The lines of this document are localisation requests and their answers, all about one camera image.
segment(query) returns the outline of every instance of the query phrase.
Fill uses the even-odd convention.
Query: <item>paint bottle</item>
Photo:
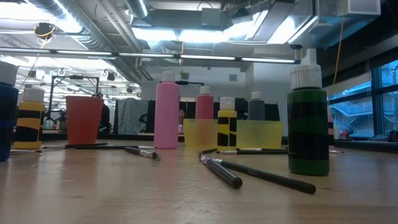
[[[217,150],[236,150],[235,98],[221,97],[218,111]]]
[[[0,162],[8,160],[18,102],[18,90],[14,88],[18,68],[0,62]]]
[[[200,95],[197,97],[196,119],[213,119],[214,98],[210,95],[209,86],[200,87]]]
[[[40,149],[44,124],[44,91],[25,88],[23,102],[19,104],[15,149]]]
[[[329,150],[335,150],[335,130],[333,129],[333,117],[331,116],[330,106],[328,106],[328,136]]]
[[[319,65],[299,65],[290,71],[288,94],[289,169],[303,175],[329,173],[328,113]]]
[[[266,118],[264,100],[261,100],[260,96],[261,92],[259,91],[251,93],[251,101],[249,101],[249,120],[264,121]]]
[[[156,86],[154,146],[176,149],[178,146],[178,107],[180,87],[172,72],[162,74],[163,82]]]

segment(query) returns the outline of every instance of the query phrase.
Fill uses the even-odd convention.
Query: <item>wooden table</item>
[[[159,153],[160,162],[120,150],[12,156],[0,163],[0,223],[398,222],[395,154],[331,154],[328,177],[291,174],[286,155],[212,154],[316,185],[309,195],[237,172],[243,186],[235,190],[195,150]]]

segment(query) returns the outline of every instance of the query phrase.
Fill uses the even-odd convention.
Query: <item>person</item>
[[[97,94],[94,94],[93,97],[103,99],[104,95],[101,92],[98,92]],[[105,105],[102,107],[102,113],[101,113],[101,122],[99,124],[99,132],[103,134],[109,134],[111,132],[111,127],[110,127],[110,111],[109,107]]]

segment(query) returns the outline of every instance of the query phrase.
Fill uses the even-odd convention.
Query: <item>ceiling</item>
[[[210,36],[210,34],[209,36],[204,35],[202,38],[207,38],[207,40],[201,42],[164,40],[162,39],[163,37],[158,35],[151,35],[149,38],[159,38],[158,42],[161,42],[163,46],[160,51],[168,54],[180,54],[183,52],[184,54],[193,55],[294,59],[299,57],[300,53],[290,48],[286,42],[293,38],[294,34],[298,34],[306,24],[309,24],[314,15],[319,15],[321,18],[319,21],[328,24],[327,29],[317,29],[319,21],[311,23],[305,28],[302,35],[299,35],[292,42],[293,44],[302,44],[304,47],[333,45],[339,34],[336,30],[340,29],[341,22],[341,16],[336,13],[338,12],[336,6],[332,7],[327,4],[328,1],[323,0],[319,1],[320,7],[318,8],[320,10],[317,13],[317,8],[313,6],[312,0],[147,0],[149,15],[142,19],[134,18],[132,24],[130,23],[131,13],[127,9],[126,0],[27,1],[35,5],[5,3],[0,0],[0,47],[40,48],[43,40],[36,37],[33,28],[40,22],[49,22],[54,24],[56,29],[50,42],[45,44],[45,49],[153,52],[155,51],[153,43],[147,41],[146,37],[140,37],[139,33],[133,32],[132,26],[135,29],[171,30],[180,40],[184,32],[181,25],[189,26],[192,24],[193,26],[202,26],[204,31],[212,30],[212,32],[220,33],[223,36],[228,35],[228,39],[215,41],[215,37]],[[44,12],[44,7],[39,7],[37,2],[52,2],[53,4],[43,4],[44,7],[48,7],[45,10],[47,12]],[[51,14],[52,7],[57,6],[54,2],[60,3],[62,7],[68,10],[67,13],[69,14],[66,14],[64,20],[61,20],[59,15]],[[216,15],[219,13],[219,24],[211,27],[208,25],[204,26],[203,21],[208,18],[206,16],[203,17],[203,15],[205,12],[210,11],[211,8],[215,10],[205,15],[211,17],[211,15],[214,15],[212,13],[216,12]],[[348,17],[349,32],[356,32],[373,18],[374,16],[368,16],[366,19],[364,17]],[[74,29],[76,26],[67,27],[65,21],[74,21],[77,23],[78,29]],[[148,24],[161,24],[162,27],[148,27]],[[253,33],[256,24],[259,26],[258,33]],[[89,46],[89,43],[84,41],[84,38],[88,36],[100,40],[95,42],[95,44],[100,43],[101,45],[97,49],[95,48],[96,46]],[[12,54],[2,54],[0,52],[0,55],[2,55],[0,60],[20,66],[17,82],[23,83],[28,71],[34,64],[36,55],[20,52]],[[40,83],[42,86],[39,88],[43,88],[48,92],[49,90],[46,87],[51,82],[51,76],[59,72],[65,72],[64,75],[99,77],[100,85],[104,86],[101,91],[105,95],[109,95],[109,103],[112,103],[112,97],[139,98],[141,92],[139,85],[141,82],[151,80],[156,82],[159,79],[158,71],[190,70],[190,67],[207,68],[208,71],[211,71],[211,68],[225,68],[225,74],[228,74],[228,69],[235,69],[233,71],[237,72],[234,73],[241,73],[245,72],[249,66],[250,63],[246,62],[215,60],[144,58],[141,61],[111,57],[89,58],[76,57],[74,55],[41,55],[34,66],[37,74],[41,75],[41,77],[29,78],[25,82],[29,84],[34,84],[33,82]],[[115,73],[115,81],[111,82],[106,79],[108,72]],[[199,80],[200,75],[200,72],[190,74],[194,80]],[[210,78],[207,81],[211,83],[212,76],[209,75],[208,77]],[[213,79],[214,83],[218,83],[221,80]],[[92,83],[88,80],[70,80],[67,82],[69,84],[60,83],[56,90],[60,93],[65,92],[68,94],[89,94],[95,91],[94,87],[89,86]],[[71,90],[70,88],[68,89],[68,85],[84,86]],[[134,86],[134,92],[126,93],[126,85]]]

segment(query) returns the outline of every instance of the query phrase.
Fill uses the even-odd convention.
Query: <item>blue paint bottle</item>
[[[8,160],[11,151],[18,90],[14,88],[18,68],[0,62],[0,162]]]

